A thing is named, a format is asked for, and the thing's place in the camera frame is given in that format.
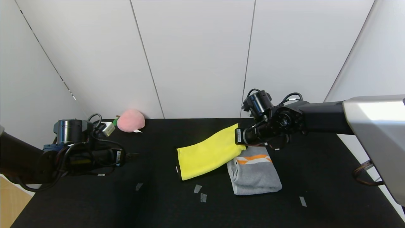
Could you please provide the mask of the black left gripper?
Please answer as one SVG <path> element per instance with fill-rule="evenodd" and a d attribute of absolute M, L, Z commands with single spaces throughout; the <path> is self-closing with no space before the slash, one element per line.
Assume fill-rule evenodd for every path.
<path fill-rule="evenodd" d="M 100 167 L 120 167 L 125 162 L 136 162 L 140 153 L 124 153 L 121 149 L 93 150 L 96 165 Z"/>

